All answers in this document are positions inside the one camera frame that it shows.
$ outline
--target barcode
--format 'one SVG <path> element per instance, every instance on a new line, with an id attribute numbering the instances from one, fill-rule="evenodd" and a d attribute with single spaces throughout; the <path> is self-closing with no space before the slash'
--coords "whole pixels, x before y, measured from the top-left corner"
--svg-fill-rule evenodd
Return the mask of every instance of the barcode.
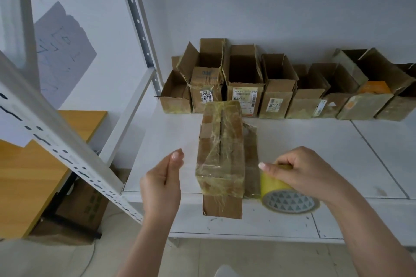
<path id="1" fill-rule="evenodd" d="M 256 105 L 256 97 L 257 97 L 257 94 L 254 94 L 251 97 L 251 107 L 254 107 Z"/>

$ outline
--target tape roll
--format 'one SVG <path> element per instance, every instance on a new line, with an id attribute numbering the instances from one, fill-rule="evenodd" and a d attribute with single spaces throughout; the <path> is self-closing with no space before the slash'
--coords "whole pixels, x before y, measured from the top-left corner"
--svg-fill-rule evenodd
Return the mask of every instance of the tape roll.
<path id="1" fill-rule="evenodd" d="M 291 170 L 291 165 L 279 165 Z M 289 184 L 274 179 L 266 173 L 260 175 L 260 195 L 263 206 L 271 211 L 286 214 L 310 213 L 320 206 L 319 200 L 305 196 Z"/>

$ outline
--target manicured fingernail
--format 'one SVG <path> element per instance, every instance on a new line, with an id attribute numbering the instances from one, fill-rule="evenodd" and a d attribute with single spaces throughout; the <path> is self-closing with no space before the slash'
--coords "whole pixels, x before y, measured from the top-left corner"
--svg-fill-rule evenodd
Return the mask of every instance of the manicured fingernail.
<path id="1" fill-rule="evenodd" d="M 178 158 L 179 158 L 179 152 L 175 151 L 175 152 L 172 154 L 172 160 L 176 160 L 176 159 L 178 159 Z"/>
<path id="2" fill-rule="evenodd" d="M 259 163 L 259 168 L 262 169 L 262 170 L 265 170 L 265 169 L 267 169 L 267 165 L 264 162 L 260 162 Z"/>

